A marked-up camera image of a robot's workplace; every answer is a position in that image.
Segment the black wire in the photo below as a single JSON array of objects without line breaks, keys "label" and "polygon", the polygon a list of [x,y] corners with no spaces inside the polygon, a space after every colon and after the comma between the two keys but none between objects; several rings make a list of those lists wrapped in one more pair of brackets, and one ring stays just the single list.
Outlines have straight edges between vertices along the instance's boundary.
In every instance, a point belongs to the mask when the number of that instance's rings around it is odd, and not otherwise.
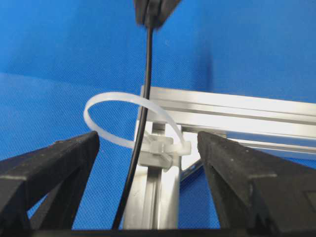
[{"label": "black wire", "polygon": [[[149,27],[147,29],[146,75],[145,75],[145,84],[144,84],[144,98],[146,99],[149,99],[151,79],[152,79],[152,47],[153,47],[153,29]],[[119,224],[123,217],[128,195],[129,195],[133,178],[135,175],[138,157],[139,157],[140,150],[143,143],[145,125],[146,125],[146,120],[147,120],[147,112],[148,112],[147,108],[141,107],[139,126],[138,126],[135,146],[134,146],[134,150],[132,154],[132,159],[130,161],[130,166],[129,166],[125,186],[123,189],[123,193],[119,201],[118,210],[112,224],[112,230],[117,230],[119,228]]]}]

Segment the blue fabric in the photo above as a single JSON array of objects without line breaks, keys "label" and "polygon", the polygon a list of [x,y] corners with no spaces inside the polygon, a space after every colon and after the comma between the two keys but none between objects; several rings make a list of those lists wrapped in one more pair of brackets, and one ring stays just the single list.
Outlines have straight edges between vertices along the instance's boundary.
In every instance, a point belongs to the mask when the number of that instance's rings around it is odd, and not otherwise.
[{"label": "blue fabric", "polygon": [[[183,0],[155,32],[153,85],[315,103],[315,16],[314,0]],[[139,94],[146,32],[132,0],[2,0],[0,32],[0,159],[88,132],[82,112],[97,93]],[[133,138],[136,106],[91,113]],[[111,226],[130,155],[101,140],[74,228]],[[190,180],[179,226],[219,227],[203,171]]]}]

